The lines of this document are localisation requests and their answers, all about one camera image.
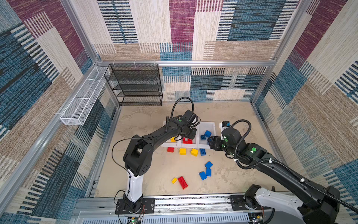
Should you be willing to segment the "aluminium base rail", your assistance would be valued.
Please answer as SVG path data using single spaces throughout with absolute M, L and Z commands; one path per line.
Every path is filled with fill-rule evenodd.
M 143 212 L 119 214 L 110 197 L 79 199 L 72 224 L 295 224 L 302 220 L 269 207 L 248 210 L 230 203 L 231 194 L 153 196 Z

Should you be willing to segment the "blue two-stud lego brick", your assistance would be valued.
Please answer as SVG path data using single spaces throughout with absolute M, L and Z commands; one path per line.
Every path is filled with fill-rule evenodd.
M 206 155 L 206 150 L 204 148 L 200 148 L 200 155 L 201 156 L 205 156 Z

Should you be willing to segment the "white right plastic bin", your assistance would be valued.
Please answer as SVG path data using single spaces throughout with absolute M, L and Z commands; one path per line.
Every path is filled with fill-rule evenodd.
M 201 122 L 197 126 L 196 146 L 198 148 L 210 149 L 208 138 L 216 135 L 214 122 Z

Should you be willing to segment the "long red lego brick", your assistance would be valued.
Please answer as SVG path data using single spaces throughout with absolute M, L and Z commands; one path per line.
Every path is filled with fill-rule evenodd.
M 178 178 L 178 181 L 179 181 L 179 183 L 180 183 L 182 189 L 186 189 L 186 188 L 188 187 L 188 184 L 186 183 L 184 177 L 182 177 L 182 176 L 179 177 L 179 178 Z
M 193 144 L 193 140 L 192 140 L 192 139 L 188 139 L 188 138 L 183 138 L 182 143 L 183 143 L 183 144 Z

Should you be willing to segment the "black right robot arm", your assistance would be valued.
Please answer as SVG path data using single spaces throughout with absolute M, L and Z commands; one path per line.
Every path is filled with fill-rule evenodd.
M 340 192 L 333 186 L 327 188 L 303 177 L 277 160 L 256 143 L 246 143 L 240 132 L 226 128 L 222 136 L 208 139 L 211 149 L 233 156 L 242 169 L 256 169 L 288 189 L 293 196 L 251 185 L 242 197 L 247 209 L 270 207 L 294 215 L 306 224 L 333 224 L 339 212 Z

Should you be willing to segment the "white middle plastic bin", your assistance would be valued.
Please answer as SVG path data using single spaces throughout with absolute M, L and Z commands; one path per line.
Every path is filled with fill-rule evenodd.
M 199 143 L 199 128 L 184 126 L 180 130 L 179 147 L 196 148 Z

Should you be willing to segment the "white plastic bin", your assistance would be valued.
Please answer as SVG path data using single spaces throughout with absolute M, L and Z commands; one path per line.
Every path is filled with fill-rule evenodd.
M 171 138 L 177 137 L 179 135 L 180 129 L 178 125 L 169 121 L 163 126 L 163 129 L 163 134 L 160 134 L 160 142 L 162 143 L 160 146 L 177 148 L 179 146 L 179 142 L 171 142 Z
M 214 122 L 201 122 L 197 126 L 196 146 L 198 148 L 210 149 L 208 138 L 216 135 Z
M 179 147 L 196 148 L 199 143 L 199 128 L 184 126 L 180 130 Z

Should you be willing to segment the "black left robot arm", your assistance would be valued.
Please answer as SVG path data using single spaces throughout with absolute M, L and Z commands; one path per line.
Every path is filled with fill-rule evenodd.
M 128 176 L 127 189 L 123 200 L 118 202 L 118 208 L 126 209 L 128 213 L 140 212 L 143 206 L 144 174 L 152 164 L 154 151 L 173 137 L 194 139 L 199 124 L 199 118 L 194 111 L 187 110 L 183 115 L 167 117 L 165 124 L 158 130 L 131 138 L 123 157 Z

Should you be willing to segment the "white left plastic bin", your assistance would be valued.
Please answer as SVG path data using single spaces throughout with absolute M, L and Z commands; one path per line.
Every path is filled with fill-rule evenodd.
M 171 138 L 177 137 L 179 135 L 180 129 L 178 125 L 169 121 L 163 126 L 163 129 L 163 134 L 160 134 L 160 142 L 162 143 L 160 146 L 177 148 L 179 146 L 179 142 L 171 142 Z

